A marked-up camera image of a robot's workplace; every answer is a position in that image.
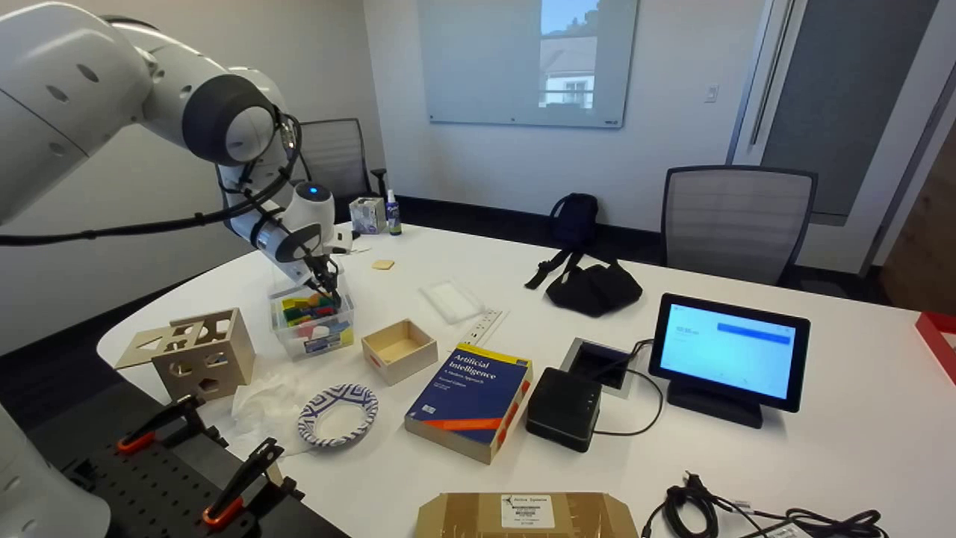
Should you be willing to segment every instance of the floor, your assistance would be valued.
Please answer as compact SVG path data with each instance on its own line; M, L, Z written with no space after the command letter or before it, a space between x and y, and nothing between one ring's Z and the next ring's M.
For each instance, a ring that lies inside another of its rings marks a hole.
M548 244L548 220L524 213L404 200L404 217L412 225ZM660 235L603 228L593 253L660 262ZM788 286L805 286L805 289L850 295L864 303L885 303L885 292L875 274L851 279L851 274L833 274L833 271L794 268L794 274L788 279ZM52 416L86 400L106 386L122 383L122 376L118 376L106 362L98 362L95 340L113 324L119 324L149 300L152 295L144 295L131 306L98 315L74 330L67 330L38 344L0 356L0 404L20 421L20 428L29 430L32 425L43 425Z

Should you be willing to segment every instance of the book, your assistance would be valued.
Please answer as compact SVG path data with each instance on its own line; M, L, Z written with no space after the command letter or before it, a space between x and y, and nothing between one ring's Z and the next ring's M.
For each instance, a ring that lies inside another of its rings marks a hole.
M407 430L494 464L533 386L533 362L460 344L407 413Z

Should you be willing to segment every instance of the blue book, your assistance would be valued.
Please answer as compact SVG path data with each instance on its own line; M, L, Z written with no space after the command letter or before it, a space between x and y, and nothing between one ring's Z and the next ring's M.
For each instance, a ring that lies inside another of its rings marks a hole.
M460 344L407 413L407 430L491 464L533 386L527 358Z

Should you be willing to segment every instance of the bag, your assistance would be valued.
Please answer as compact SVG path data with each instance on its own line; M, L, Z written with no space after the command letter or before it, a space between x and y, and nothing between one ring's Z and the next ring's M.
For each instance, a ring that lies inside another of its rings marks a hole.
M599 235L599 197L570 192L549 210L548 228L552 244L582 252Z
M569 261L569 268L548 286L548 300L558 309L603 316L621 312L642 295L642 286L615 261L606 267L581 268L581 253Z

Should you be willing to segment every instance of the sticker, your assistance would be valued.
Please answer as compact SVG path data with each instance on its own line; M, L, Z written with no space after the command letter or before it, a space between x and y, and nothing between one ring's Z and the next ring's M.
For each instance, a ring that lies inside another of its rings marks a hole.
M549 495L501 495L501 528L557 528Z

